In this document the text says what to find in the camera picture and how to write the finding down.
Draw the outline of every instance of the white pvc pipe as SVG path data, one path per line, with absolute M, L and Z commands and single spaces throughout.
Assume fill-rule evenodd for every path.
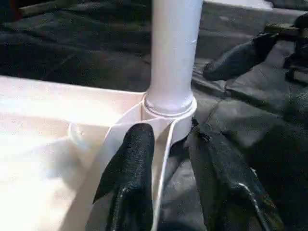
M 151 85 L 146 107 L 179 116 L 193 101 L 191 79 L 202 0 L 153 0 Z

